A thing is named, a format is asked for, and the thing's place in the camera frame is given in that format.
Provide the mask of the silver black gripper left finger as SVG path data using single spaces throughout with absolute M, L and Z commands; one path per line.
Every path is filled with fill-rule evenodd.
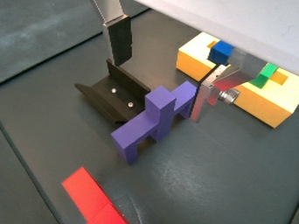
M 114 64 L 119 67 L 132 58 L 131 17 L 124 13 L 119 0 L 91 0 L 103 18 L 103 31 Z

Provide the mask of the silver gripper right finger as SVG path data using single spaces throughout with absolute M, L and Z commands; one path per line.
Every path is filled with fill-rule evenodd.
M 210 75 L 203 79 L 198 87 L 198 93 L 191 110 L 191 119 L 198 122 L 207 112 L 207 105 L 217 101 L 231 104 L 239 97 L 235 89 L 241 84 L 254 80 L 267 62 L 239 48 L 233 50 L 229 57 L 229 66 L 217 65 Z

